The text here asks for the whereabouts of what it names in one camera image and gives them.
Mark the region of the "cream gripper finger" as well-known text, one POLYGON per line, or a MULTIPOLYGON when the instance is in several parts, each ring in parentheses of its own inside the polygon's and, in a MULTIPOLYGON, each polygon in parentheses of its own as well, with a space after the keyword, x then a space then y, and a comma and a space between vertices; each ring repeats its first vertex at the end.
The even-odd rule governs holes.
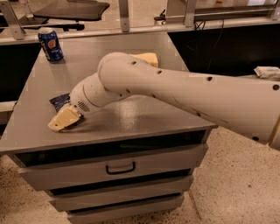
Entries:
POLYGON ((48 127, 54 131, 60 131, 64 128, 78 122, 81 119, 81 113, 71 104, 64 105, 57 115, 48 123, 48 127))

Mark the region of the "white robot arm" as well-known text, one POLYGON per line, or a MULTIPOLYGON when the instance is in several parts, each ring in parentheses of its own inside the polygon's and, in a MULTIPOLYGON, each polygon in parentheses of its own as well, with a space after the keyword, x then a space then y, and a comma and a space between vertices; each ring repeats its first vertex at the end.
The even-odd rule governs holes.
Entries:
POLYGON ((153 66, 145 54, 112 52, 97 72, 80 81, 67 99, 57 97, 54 131, 77 123, 113 102, 145 95, 246 138, 280 148, 280 88, 275 80, 191 73, 153 66))

